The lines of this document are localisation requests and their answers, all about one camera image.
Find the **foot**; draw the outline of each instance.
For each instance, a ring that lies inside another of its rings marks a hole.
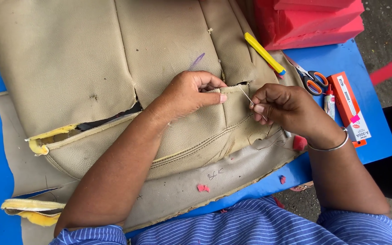
[[[292,191],[303,191],[303,190],[306,190],[306,189],[311,188],[313,186],[314,186],[314,181],[310,181],[310,182],[306,182],[304,184],[301,184],[301,185],[298,185],[298,186],[295,186],[295,187],[291,187],[290,190],[292,190]]]

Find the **fingernail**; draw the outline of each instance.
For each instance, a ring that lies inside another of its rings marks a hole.
[[[221,103],[225,102],[227,99],[228,99],[228,97],[226,95],[221,94],[221,97],[220,97]]]
[[[255,105],[255,106],[253,107],[253,110],[254,110],[256,113],[263,113],[263,112],[264,112],[264,106],[262,106],[262,105]]]

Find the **sewing needle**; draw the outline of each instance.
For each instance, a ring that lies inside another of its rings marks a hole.
[[[246,97],[249,99],[250,103],[252,103],[252,105],[255,105],[255,104],[252,102],[252,100],[250,100],[249,96],[240,88],[240,86],[239,86],[238,88],[243,92],[244,95],[246,95]]]

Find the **orange scissors handle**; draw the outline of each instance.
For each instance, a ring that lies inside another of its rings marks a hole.
[[[321,90],[321,87],[318,86],[310,77],[308,77],[305,74],[302,77],[302,82],[305,86],[305,89],[308,92],[310,92],[310,94],[312,94],[314,96],[319,96],[323,93],[323,91]]]
[[[326,79],[326,77],[318,71],[308,71],[308,74],[320,87],[326,88],[329,85],[329,81]]]

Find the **silver bangle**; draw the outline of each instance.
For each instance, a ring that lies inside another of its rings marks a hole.
[[[332,149],[316,149],[314,147],[312,147],[310,144],[308,144],[308,147],[313,149],[313,150],[318,150],[318,151],[331,151],[331,150],[335,150],[335,149],[339,149],[341,147],[343,147],[343,145],[346,144],[346,142],[349,140],[349,133],[347,132],[347,129],[345,127],[341,127],[343,129],[344,132],[346,132],[346,138],[344,139],[343,143],[341,143],[339,146],[334,147]]]

